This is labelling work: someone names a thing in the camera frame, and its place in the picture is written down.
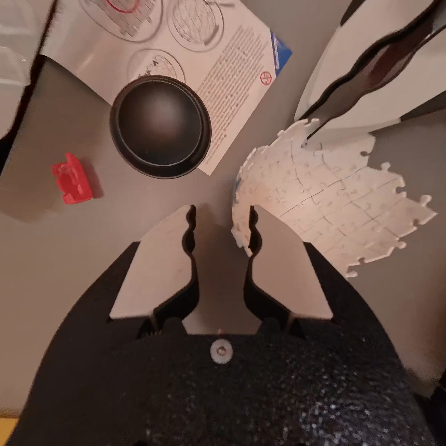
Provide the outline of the black dome stand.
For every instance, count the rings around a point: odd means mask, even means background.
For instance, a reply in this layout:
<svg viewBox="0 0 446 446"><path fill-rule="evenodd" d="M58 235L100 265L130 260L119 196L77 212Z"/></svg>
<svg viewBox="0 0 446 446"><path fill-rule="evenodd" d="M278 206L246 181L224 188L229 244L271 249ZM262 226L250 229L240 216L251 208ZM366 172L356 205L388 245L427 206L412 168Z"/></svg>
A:
<svg viewBox="0 0 446 446"><path fill-rule="evenodd" d="M110 134L121 157L136 171L174 179L197 169L211 143L209 113L198 94L167 76L142 76L114 99Z"/></svg>

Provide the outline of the clear plastic stand tray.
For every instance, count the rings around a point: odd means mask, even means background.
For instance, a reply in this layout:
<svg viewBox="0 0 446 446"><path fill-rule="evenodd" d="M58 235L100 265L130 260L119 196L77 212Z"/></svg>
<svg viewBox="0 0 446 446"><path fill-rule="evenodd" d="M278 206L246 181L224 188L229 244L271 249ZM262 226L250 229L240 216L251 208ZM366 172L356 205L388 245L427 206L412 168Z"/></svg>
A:
<svg viewBox="0 0 446 446"><path fill-rule="evenodd" d="M13 127L53 1L0 2L0 137Z"/></svg>

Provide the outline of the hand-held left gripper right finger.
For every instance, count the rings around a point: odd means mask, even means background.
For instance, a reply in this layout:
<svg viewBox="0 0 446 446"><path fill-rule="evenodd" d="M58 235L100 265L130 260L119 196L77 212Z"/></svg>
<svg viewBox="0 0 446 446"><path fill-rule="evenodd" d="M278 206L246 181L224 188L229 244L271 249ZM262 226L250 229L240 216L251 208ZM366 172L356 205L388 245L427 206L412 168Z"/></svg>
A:
<svg viewBox="0 0 446 446"><path fill-rule="evenodd" d="M260 205L250 207L248 248L252 255L243 287L248 310L259 320L293 324L297 319L332 320L304 242Z"/></svg>

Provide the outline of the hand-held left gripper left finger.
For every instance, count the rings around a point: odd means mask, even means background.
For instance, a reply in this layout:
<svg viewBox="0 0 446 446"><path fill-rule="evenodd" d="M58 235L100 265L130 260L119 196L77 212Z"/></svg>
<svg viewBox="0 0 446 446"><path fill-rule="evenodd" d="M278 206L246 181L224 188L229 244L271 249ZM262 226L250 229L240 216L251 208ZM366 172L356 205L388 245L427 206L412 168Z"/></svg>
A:
<svg viewBox="0 0 446 446"><path fill-rule="evenodd" d="M184 205L141 238L109 313L113 320L184 320L199 302L193 251L196 207Z"/></svg>

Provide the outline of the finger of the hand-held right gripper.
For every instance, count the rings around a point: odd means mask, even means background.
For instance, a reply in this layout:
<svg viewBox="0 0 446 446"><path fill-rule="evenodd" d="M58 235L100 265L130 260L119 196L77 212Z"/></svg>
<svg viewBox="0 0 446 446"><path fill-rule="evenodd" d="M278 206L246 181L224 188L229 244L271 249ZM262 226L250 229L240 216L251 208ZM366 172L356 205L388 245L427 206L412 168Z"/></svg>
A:
<svg viewBox="0 0 446 446"><path fill-rule="evenodd" d="M351 1L309 78L294 121L303 119L326 89L346 75L369 47L411 24L433 3L429 0Z"/></svg>
<svg viewBox="0 0 446 446"><path fill-rule="evenodd" d="M445 23L424 23L375 44L305 112L309 144L349 139L400 122L445 94Z"/></svg>

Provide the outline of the red plastic block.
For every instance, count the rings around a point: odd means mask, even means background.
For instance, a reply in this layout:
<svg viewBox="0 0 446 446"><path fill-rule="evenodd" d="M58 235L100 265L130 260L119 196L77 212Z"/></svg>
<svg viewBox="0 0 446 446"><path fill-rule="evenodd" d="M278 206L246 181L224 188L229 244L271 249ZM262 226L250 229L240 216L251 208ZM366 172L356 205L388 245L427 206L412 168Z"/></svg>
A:
<svg viewBox="0 0 446 446"><path fill-rule="evenodd" d="M66 160L51 166L62 199L66 205L83 203L93 199L93 192L84 168L71 153L66 153Z"/></svg>

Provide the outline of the folded paper leaflet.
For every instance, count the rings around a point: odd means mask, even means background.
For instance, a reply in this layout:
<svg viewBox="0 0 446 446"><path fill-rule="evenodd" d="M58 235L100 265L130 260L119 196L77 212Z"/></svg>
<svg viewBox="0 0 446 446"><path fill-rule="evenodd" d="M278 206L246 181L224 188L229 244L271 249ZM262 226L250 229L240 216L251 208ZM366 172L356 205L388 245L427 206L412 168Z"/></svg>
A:
<svg viewBox="0 0 446 446"><path fill-rule="evenodd" d="M41 54L112 105L143 75L191 87L211 120L211 175L292 52L241 1L58 1Z"/></svg>

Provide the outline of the person's dark clothing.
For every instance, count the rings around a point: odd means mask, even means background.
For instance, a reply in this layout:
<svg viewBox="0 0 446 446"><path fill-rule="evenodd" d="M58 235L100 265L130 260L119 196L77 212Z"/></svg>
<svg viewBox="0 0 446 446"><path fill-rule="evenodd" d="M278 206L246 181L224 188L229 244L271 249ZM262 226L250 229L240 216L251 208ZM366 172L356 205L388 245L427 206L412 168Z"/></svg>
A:
<svg viewBox="0 0 446 446"><path fill-rule="evenodd" d="M446 445L446 373L431 397L416 394L418 404L439 445Z"/></svg>

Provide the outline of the grey partial puzzle ball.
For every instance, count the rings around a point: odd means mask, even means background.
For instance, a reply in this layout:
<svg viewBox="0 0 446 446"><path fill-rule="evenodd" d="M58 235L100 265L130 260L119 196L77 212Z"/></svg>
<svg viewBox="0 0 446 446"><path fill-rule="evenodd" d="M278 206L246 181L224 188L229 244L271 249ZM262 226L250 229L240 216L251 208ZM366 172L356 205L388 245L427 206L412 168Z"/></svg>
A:
<svg viewBox="0 0 446 446"><path fill-rule="evenodd" d="M249 248L250 207L260 205L311 243L345 278L360 259L389 257L402 240L437 212L432 197L407 197L403 176L383 163L368 166L376 138L371 133L330 142L310 142L318 120L300 120L270 145L254 148L236 177L232 235Z"/></svg>

